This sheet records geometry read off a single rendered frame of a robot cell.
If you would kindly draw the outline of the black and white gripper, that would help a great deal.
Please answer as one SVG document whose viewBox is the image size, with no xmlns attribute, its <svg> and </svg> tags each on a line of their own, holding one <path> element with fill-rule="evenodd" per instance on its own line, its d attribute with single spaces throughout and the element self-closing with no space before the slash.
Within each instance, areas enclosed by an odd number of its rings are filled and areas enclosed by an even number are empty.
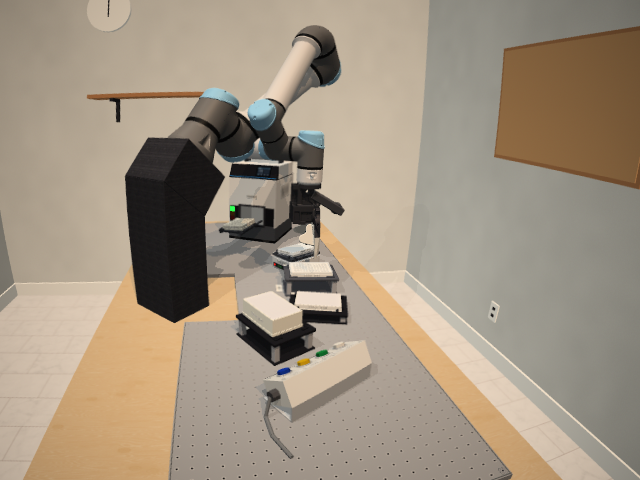
<svg viewBox="0 0 640 480">
<path fill-rule="evenodd" d="M 320 244 L 320 204 L 311 199 L 316 189 L 321 189 L 321 183 L 319 185 L 291 183 L 292 201 L 289 206 L 289 218 L 293 224 L 299 224 L 293 231 L 303 234 L 299 236 L 301 243 L 314 246 L 314 259 L 319 253 Z"/>
</svg>

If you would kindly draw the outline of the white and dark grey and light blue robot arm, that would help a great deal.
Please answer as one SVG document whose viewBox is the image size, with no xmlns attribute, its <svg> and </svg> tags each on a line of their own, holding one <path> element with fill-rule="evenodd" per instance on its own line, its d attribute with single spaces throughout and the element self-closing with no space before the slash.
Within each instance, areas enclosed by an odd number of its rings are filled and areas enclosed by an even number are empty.
<svg viewBox="0 0 640 480">
<path fill-rule="evenodd" d="M 215 149 L 228 162 L 247 159 L 260 138 L 261 158 L 297 162 L 297 182 L 319 185 L 324 134 L 300 131 L 298 137 L 287 136 L 281 121 L 288 106 L 311 87 L 332 85 L 340 75 L 341 62 L 332 33 L 319 25 L 305 27 L 295 36 L 292 49 L 265 96 L 242 112 L 237 111 L 239 101 L 234 95 L 209 88 L 183 125 L 167 138 L 190 139 L 212 163 Z"/>
</svg>

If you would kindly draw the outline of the beige control panel with coloured buttons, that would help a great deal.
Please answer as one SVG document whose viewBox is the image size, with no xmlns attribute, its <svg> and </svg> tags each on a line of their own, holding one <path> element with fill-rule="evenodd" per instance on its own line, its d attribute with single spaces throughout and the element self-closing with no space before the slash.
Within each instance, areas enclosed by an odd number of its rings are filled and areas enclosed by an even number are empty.
<svg viewBox="0 0 640 480">
<path fill-rule="evenodd" d="M 319 351 L 263 380 L 267 390 L 264 419 L 269 434 L 290 459 L 294 456 L 271 427 L 270 404 L 292 423 L 370 377 L 371 365 L 365 340 L 338 342 L 328 351 Z"/>
</svg>

